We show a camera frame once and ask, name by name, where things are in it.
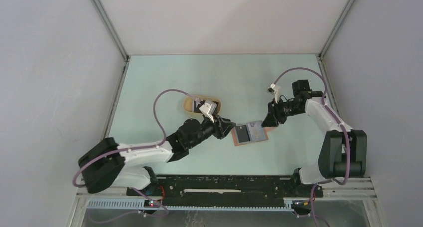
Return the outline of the brown leather card holder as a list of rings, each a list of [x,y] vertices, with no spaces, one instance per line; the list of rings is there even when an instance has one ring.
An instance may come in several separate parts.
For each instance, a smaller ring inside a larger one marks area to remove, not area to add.
[[[268,132],[275,127],[262,127],[262,121],[253,121],[236,125],[232,130],[232,138],[235,146],[254,144],[267,141]]]

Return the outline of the black credit card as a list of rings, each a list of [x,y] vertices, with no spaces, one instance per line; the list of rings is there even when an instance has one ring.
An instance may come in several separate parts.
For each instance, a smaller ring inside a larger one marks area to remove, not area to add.
[[[250,142],[248,127],[246,125],[236,126],[235,134],[239,144]]]

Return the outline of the beige oval card tray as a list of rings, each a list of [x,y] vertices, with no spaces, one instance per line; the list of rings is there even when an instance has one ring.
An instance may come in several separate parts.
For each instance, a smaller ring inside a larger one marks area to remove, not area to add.
[[[208,97],[208,96],[201,96],[201,95],[194,95],[194,98],[200,99],[200,100],[208,100],[216,104],[216,109],[214,110],[214,114],[219,114],[221,111],[221,101],[215,97]],[[187,113],[191,114],[201,114],[201,111],[199,110],[201,104],[196,102],[194,99],[190,97],[186,97],[183,101],[183,110]]]

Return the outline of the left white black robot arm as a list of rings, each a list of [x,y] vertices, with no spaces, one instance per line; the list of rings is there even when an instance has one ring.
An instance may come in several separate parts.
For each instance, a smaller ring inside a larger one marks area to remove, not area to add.
[[[119,144],[114,138],[101,140],[79,160],[83,186],[88,193],[102,192],[109,187],[129,187],[152,195],[158,181],[151,163],[177,161],[207,138],[224,139],[236,123],[216,116],[214,121],[204,117],[202,122],[187,119],[163,141],[145,144]]]

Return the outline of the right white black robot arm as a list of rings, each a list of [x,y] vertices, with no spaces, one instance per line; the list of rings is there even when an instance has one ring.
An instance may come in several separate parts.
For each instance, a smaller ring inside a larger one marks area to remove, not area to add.
[[[322,91],[313,91],[308,80],[292,84],[293,98],[283,100],[280,87],[272,83],[268,92],[274,95],[268,103],[268,112],[262,127],[278,127],[288,117],[307,114],[324,136],[318,161],[314,165],[298,168],[298,178],[290,182],[291,192],[303,196],[310,184],[342,177],[362,177],[366,171],[367,135],[346,124],[329,106]]]

